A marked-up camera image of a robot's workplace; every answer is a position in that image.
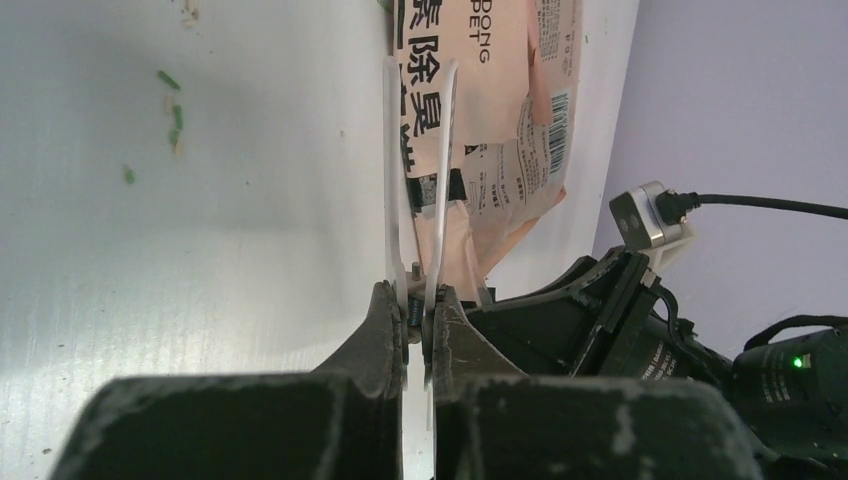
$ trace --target black cable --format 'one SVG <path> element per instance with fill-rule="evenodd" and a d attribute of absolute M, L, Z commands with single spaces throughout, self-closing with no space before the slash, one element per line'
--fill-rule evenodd
<path fill-rule="evenodd" d="M 796 202 L 793 200 L 781 200 L 778 198 L 749 197 L 745 195 L 698 195 L 697 198 L 701 205 L 705 205 L 707 203 L 717 205 L 745 205 L 748 207 L 772 208 L 775 210 L 811 213 L 813 215 L 848 220 L 848 208 L 819 205 L 817 203 Z"/>
<path fill-rule="evenodd" d="M 771 208 L 792 212 L 811 213 L 831 218 L 848 220 L 848 208 L 819 205 L 817 203 L 796 202 L 778 198 L 749 197 L 744 195 L 700 195 L 692 193 L 674 193 L 671 191 L 657 196 L 657 211 L 663 221 L 675 225 L 692 210 L 704 204 L 744 205 L 749 207 Z"/>
<path fill-rule="evenodd" d="M 668 318 L 666 319 L 666 325 L 668 326 L 668 336 L 671 338 L 672 346 L 679 353 L 688 357 L 689 361 L 691 361 L 696 367 L 698 367 L 703 374 L 709 377 L 710 382 L 713 386 L 721 388 L 722 384 L 718 377 L 713 373 L 712 370 L 704 363 L 704 360 L 698 356 L 696 353 L 692 352 L 689 347 L 686 345 L 686 340 L 683 338 L 683 334 L 680 332 L 680 326 L 678 324 L 677 314 L 679 311 L 679 306 L 677 304 L 677 299 L 674 297 L 674 294 L 671 293 L 667 288 L 662 285 L 657 285 L 655 287 L 657 289 L 657 296 L 660 300 L 665 304 L 666 309 L 668 310 Z"/>
<path fill-rule="evenodd" d="M 743 351 L 747 352 L 752 348 L 768 345 L 768 342 L 781 331 L 787 328 L 798 327 L 848 328 L 848 317 L 837 317 L 834 315 L 796 315 L 786 320 L 781 320 L 751 337 L 745 343 Z"/>

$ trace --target green fragment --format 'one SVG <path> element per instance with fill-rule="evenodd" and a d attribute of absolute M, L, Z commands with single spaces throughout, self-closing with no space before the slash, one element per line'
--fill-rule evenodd
<path fill-rule="evenodd" d="M 174 121 L 177 124 L 177 130 L 183 129 L 183 107 L 182 105 L 174 105 Z"/>
<path fill-rule="evenodd" d="M 157 75 L 159 75 L 159 78 L 161 78 L 163 82 L 167 83 L 174 90 L 182 90 L 182 88 L 180 88 L 180 84 L 175 82 L 174 79 L 171 78 L 170 75 L 165 73 L 164 70 L 159 70 Z"/>
<path fill-rule="evenodd" d="M 124 165 L 124 181 L 127 182 L 127 185 L 135 183 L 135 172 L 132 171 L 132 168 L 126 165 Z"/>
<path fill-rule="evenodd" d="M 176 128 L 171 130 L 171 134 L 168 135 L 168 141 L 171 142 L 172 147 L 176 147 L 177 142 L 180 141 L 180 131 L 177 130 Z"/>

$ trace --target barcode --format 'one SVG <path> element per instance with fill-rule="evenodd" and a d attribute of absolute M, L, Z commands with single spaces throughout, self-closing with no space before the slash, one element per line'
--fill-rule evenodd
<path fill-rule="evenodd" d="M 551 155 L 551 174 L 562 168 L 565 159 L 565 151 L 568 132 L 568 92 L 555 95 L 551 99 L 554 111 L 553 123 L 548 127 L 548 150 Z"/>

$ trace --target white table surface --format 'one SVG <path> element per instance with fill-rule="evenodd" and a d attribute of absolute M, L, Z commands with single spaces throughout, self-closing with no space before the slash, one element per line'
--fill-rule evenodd
<path fill-rule="evenodd" d="M 384 277 L 385 14 L 197 3 L 186 30 L 179 0 L 0 2 L 2 479 L 46 478 L 113 377 L 316 366 Z M 569 197 L 490 276 L 502 297 L 592 249 L 638 0 L 586 3 Z M 179 159 L 158 69 L 183 86 Z M 432 472 L 419 358 L 410 479 Z"/>

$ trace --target white wall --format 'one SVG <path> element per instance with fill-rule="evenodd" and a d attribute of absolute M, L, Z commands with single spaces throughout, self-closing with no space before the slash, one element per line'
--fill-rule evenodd
<path fill-rule="evenodd" d="M 848 207 L 848 3 L 642 0 L 605 204 L 677 191 Z M 848 222 L 702 207 L 664 276 L 699 340 L 735 355 L 799 313 L 848 315 Z M 602 211 L 595 254 L 621 243 Z"/>

